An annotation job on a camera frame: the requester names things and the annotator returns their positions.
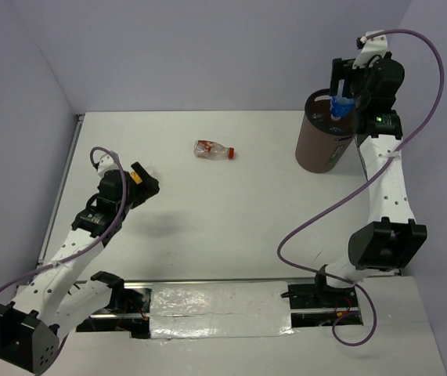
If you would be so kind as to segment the blue label white cap bottle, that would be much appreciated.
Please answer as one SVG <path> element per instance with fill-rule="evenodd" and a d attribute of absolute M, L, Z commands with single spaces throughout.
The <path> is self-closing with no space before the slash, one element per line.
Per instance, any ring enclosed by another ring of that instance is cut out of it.
<path fill-rule="evenodd" d="M 333 121 L 339 121 L 342 118 L 348 116 L 353 107 L 355 101 L 353 99 L 345 98 L 340 95 L 330 97 L 330 116 Z"/>

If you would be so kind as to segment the red cap clear bottle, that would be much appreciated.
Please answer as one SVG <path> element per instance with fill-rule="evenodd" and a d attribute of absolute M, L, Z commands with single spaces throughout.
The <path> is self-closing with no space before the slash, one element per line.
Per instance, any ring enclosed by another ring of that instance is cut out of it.
<path fill-rule="evenodd" d="M 211 161 L 233 160 L 235 157 L 235 150 L 232 147 L 225 147 L 209 140 L 197 140 L 193 153 L 196 157 Z"/>

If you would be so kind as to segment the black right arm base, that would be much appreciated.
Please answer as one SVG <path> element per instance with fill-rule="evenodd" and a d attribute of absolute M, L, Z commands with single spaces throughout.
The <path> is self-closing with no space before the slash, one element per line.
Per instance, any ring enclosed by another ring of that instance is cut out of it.
<path fill-rule="evenodd" d="M 290 284 L 281 297 L 289 299 L 291 309 L 340 309 L 358 304 L 354 287 L 331 287 L 321 273 L 312 283 Z"/>

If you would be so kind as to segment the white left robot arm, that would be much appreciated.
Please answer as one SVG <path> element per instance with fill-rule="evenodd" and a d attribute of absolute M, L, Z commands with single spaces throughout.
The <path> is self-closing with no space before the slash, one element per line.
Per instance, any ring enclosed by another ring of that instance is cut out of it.
<path fill-rule="evenodd" d="M 98 191 L 76 215 L 60 249 L 10 303 L 0 303 L 0 360 L 41 375 L 56 360 L 63 340 L 88 316 L 124 306 L 119 276 L 99 271 L 81 286 L 76 282 L 121 231 L 128 213 L 159 193 L 158 180 L 140 163 L 131 168 L 120 172 L 108 157 L 98 163 Z"/>

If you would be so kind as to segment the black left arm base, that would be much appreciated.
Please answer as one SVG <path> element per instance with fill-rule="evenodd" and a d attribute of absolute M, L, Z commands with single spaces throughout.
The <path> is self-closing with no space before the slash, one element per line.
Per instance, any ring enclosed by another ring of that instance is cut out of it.
<path fill-rule="evenodd" d="M 104 283 L 111 290 L 109 304 L 104 310 L 112 318 L 89 318 L 94 331 L 127 331 L 136 339 L 150 337 L 151 288 L 127 288 L 122 278 L 104 271 L 91 276 L 91 281 Z"/>

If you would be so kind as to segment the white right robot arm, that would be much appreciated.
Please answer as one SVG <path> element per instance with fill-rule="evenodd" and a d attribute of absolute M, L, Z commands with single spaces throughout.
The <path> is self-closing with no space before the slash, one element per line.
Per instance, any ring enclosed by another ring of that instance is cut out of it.
<path fill-rule="evenodd" d="M 344 78 L 343 92 L 355 101 L 353 132 L 369 183 L 369 218 L 350 236 L 347 254 L 323 267 L 325 280 L 312 289 L 321 306 L 331 306 L 340 289 L 372 274 L 407 266 L 427 239 L 426 226 L 416 222 L 409 204 L 399 150 L 402 124 L 392 108 L 404 68 L 389 54 L 353 69 L 348 65 L 338 60 L 333 75 Z"/>

